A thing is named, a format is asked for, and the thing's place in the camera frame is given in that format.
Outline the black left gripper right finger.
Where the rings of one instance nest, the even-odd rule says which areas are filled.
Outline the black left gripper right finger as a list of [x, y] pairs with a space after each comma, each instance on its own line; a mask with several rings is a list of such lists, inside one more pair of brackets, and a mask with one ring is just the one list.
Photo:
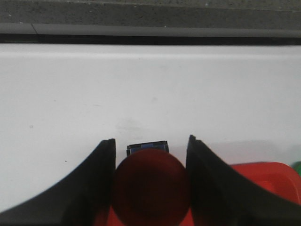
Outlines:
[[196, 226], [299, 226], [301, 207], [245, 178], [189, 137], [186, 170]]

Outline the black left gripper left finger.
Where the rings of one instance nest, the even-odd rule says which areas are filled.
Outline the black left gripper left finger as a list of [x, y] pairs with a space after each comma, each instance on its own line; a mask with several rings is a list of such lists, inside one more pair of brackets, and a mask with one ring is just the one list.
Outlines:
[[114, 139], [101, 141], [69, 175], [0, 214], [2, 226], [105, 226], [115, 170]]

